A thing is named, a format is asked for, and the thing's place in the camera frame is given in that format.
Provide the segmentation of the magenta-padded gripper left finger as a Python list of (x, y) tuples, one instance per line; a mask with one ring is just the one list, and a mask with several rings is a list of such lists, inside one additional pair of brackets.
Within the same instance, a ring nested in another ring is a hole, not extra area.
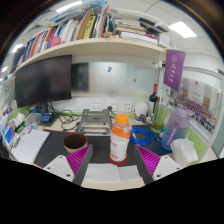
[(93, 146), (87, 145), (68, 156), (57, 156), (44, 167), (44, 170), (81, 185), (92, 156)]

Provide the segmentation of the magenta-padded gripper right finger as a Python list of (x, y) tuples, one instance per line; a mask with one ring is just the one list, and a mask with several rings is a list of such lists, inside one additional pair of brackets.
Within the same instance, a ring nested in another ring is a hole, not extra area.
[(182, 169), (169, 156), (159, 156), (139, 145), (134, 146), (134, 155), (137, 161), (138, 171), (145, 184), (160, 180)]

